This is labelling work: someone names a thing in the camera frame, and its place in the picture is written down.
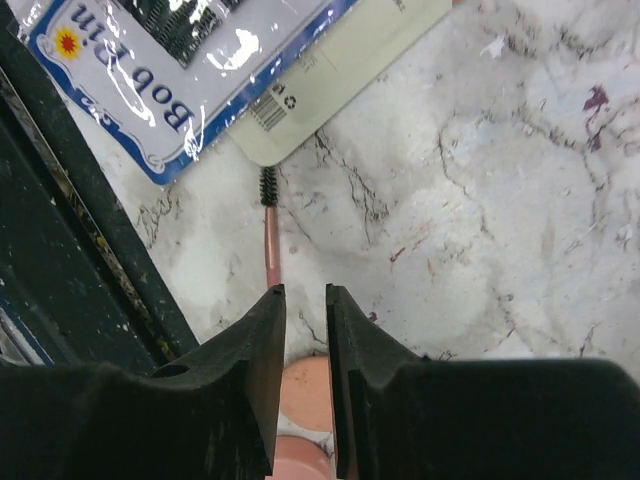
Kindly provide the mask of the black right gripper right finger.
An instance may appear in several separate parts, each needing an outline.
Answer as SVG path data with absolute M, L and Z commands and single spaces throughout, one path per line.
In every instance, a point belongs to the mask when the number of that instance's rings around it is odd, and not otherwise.
M 635 479 L 639 387 L 602 359 L 433 360 L 326 288 L 341 479 Z

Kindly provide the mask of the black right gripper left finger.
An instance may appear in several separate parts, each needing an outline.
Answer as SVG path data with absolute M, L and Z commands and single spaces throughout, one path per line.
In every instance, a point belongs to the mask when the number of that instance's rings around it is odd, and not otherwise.
M 261 479 L 272 473 L 286 296 L 150 376 L 109 363 L 1 372 L 5 479 Z

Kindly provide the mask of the pink mascara wand brush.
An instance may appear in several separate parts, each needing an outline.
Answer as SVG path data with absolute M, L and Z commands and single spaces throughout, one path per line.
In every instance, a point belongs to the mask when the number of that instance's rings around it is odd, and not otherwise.
M 275 166 L 260 172 L 260 201 L 264 207 L 264 260 L 267 287 L 281 283 L 280 236 L 278 224 L 278 183 Z

